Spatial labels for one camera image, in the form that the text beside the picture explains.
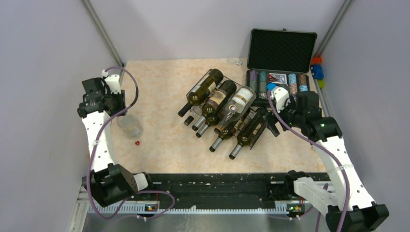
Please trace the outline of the clear tall glass bottle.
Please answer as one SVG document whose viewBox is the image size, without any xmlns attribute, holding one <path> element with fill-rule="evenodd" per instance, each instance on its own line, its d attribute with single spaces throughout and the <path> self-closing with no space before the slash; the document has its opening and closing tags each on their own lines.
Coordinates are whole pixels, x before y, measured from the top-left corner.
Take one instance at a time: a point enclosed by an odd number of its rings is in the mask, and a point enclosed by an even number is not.
<svg viewBox="0 0 410 232">
<path fill-rule="evenodd" d="M 221 111 L 220 122 L 215 131 L 220 133 L 230 123 L 238 121 L 250 108 L 255 99 L 255 91 L 248 86 L 242 86 L 224 105 Z"/>
</svg>

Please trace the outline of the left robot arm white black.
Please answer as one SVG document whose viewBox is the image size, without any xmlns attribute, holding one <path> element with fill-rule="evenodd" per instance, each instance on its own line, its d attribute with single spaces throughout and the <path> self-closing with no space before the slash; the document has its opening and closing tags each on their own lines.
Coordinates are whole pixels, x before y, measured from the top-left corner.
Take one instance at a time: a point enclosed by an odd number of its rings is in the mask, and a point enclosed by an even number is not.
<svg viewBox="0 0 410 232">
<path fill-rule="evenodd" d="M 149 200 L 155 187 L 146 173 L 132 174 L 118 164 L 111 136 L 109 118 L 125 109 L 125 91 L 120 76 L 91 78 L 82 82 L 85 93 L 77 112 L 85 126 L 90 158 L 90 192 L 102 207 L 138 194 Z"/>
</svg>

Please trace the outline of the dark bottle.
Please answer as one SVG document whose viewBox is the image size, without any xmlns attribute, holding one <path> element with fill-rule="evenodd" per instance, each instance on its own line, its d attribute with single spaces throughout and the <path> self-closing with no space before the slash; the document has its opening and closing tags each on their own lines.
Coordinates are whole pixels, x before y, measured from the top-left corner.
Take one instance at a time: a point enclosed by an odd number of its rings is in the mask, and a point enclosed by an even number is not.
<svg viewBox="0 0 410 232">
<path fill-rule="evenodd" d="M 223 80 L 223 73 L 219 69 L 211 69 L 186 95 L 187 103 L 178 111 L 183 117 L 193 106 L 202 104 L 217 85 Z"/>
</svg>

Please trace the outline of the green wine bottle back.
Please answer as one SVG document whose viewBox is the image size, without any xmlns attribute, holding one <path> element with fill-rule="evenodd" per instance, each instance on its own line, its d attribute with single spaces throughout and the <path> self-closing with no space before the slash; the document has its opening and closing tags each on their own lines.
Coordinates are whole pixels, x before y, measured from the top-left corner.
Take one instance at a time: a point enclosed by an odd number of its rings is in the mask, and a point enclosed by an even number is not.
<svg viewBox="0 0 410 232">
<path fill-rule="evenodd" d="M 265 108 L 258 108 L 251 119 L 237 135 L 237 145 L 229 154 L 229 158 L 234 160 L 240 150 L 245 146 L 250 146 L 255 140 L 255 136 L 264 123 L 264 115 L 267 113 Z"/>
</svg>

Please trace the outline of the green wine bottle front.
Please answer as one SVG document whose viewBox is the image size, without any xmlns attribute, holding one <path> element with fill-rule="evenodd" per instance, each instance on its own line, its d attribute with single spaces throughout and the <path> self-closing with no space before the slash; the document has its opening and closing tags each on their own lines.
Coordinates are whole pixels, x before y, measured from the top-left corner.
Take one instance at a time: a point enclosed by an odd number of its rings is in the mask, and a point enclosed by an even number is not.
<svg viewBox="0 0 410 232">
<path fill-rule="evenodd" d="M 204 125 L 202 125 L 199 130 L 196 132 L 196 137 L 201 138 L 203 134 L 208 130 L 209 127 L 217 125 L 220 121 L 218 116 L 211 116 L 206 119 Z"/>
</svg>

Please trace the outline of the clear round bottle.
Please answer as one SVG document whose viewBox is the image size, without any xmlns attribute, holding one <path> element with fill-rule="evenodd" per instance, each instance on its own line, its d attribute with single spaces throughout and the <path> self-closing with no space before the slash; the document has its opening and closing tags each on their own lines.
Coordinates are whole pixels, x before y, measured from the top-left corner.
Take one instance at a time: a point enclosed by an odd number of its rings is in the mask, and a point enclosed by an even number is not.
<svg viewBox="0 0 410 232">
<path fill-rule="evenodd" d="M 118 116 L 116 122 L 127 138 L 137 139 L 141 137 L 143 128 L 136 116 L 132 114 Z"/>
</svg>

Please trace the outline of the black wire wine rack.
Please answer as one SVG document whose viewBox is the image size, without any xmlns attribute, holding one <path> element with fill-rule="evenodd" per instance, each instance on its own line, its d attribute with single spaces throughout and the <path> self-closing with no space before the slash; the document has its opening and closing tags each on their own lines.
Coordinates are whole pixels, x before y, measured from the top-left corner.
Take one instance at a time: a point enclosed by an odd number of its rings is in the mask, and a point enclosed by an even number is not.
<svg viewBox="0 0 410 232">
<path fill-rule="evenodd" d="M 192 126 L 198 138 L 210 127 L 218 134 L 209 150 L 214 152 L 220 144 L 235 136 L 237 144 L 231 158 L 244 147 L 253 147 L 266 128 L 267 109 L 260 107 L 257 100 L 266 83 L 261 82 L 256 71 L 249 71 L 249 83 L 242 86 L 225 77 L 218 69 L 210 69 L 187 93 L 187 104 L 178 112 L 179 116 L 192 107 L 200 108 L 199 118 Z"/>
</svg>

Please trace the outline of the green wine bottle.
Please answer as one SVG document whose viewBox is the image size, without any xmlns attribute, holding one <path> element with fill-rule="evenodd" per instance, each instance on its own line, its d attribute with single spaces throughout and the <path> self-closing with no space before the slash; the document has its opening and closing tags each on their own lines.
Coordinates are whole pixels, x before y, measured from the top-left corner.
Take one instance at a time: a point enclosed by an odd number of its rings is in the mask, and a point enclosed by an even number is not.
<svg viewBox="0 0 410 232">
<path fill-rule="evenodd" d="M 236 132 L 238 131 L 240 126 L 243 124 L 243 122 L 244 122 L 244 119 L 240 119 L 238 121 L 234 121 L 234 122 L 230 123 L 228 126 L 223 128 L 219 132 L 217 139 L 210 146 L 209 150 L 211 152 L 215 152 L 224 140 L 230 139 L 236 134 Z"/>
<path fill-rule="evenodd" d="M 197 131 L 204 123 L 209 127 L 217 125 L 220 121 L 220 111 L 228 99 L 236 92 L 236 89 L 237 87 L 234 81 L 224 81 L 204 103 L 201 108 L 201 116 L 191 128 Z"/>
<path fill-rule="evenodd" d="M 229 158 L 234 160 L 240 150 L 245 146 L 250 146 L 255 140 L 255 136 L 264 123 L 264 115 L 267 113 L 265 108 L 258 108 L 251 119 L 237 135 L 237 145 L 229 154 Z"/>
<path fill-rule="evenodd" d="M 218 116 L 211 116 L 206 119 L 204 125 L 202 125 L 199 130 L 196 132 L 196 137 L 201 138 L 203 134 L 208 130 L 209 127 L 217 125 L 220 121 Z"/>
</svg>

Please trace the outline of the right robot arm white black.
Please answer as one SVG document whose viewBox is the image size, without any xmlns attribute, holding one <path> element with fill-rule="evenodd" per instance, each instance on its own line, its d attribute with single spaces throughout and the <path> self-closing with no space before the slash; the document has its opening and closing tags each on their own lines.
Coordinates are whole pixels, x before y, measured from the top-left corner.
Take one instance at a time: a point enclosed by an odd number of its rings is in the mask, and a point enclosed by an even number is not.
<svg viewBox="0 0 410 232">
<path fill-rule="evenodd" d="M 366 190 L 338 123 L 322 114 L 319 95 L 314 91 L 291 95 L 277 87 L 267 92 L 267 99 L 282 128 L 308 142 L 319 155 L 335 191 L 329 193 L 305 172 L 291 171 L 283 186 L 285 196 L 306 199 L 332 232 L 375 231 L 389 217 L 387 206 L 376 203 Z"/>
</svg>

